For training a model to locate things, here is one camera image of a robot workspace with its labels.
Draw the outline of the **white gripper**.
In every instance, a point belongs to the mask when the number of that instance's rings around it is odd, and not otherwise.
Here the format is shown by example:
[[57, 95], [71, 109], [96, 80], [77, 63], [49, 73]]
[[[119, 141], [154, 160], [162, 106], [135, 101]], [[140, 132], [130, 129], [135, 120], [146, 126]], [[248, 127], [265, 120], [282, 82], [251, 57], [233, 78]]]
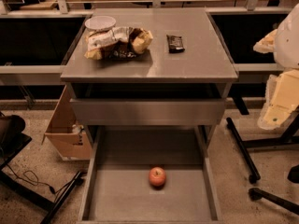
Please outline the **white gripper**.
[[[277, 29], [258, 41], [253, 50], [262, 54], [274, 52]], [[278, 77], [270, 75], [265, 88], [265, 103], [257, 125], [264, 130], [280, 127], [299, 106], [299, 71], [283, 72]]]

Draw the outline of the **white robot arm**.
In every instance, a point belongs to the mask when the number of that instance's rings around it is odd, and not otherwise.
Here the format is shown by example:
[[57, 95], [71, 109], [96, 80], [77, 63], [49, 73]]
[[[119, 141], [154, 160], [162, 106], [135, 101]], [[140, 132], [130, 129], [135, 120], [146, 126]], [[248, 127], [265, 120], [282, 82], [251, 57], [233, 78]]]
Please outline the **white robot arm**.
[[260, 128], [274, 130], [299, 106], [299, 5], [277, 29], [258, 41], [253, 50], [263, 54], [272, 52], [275, 62], [284, 68], [280, 75], [269, 76], [258, 119]]

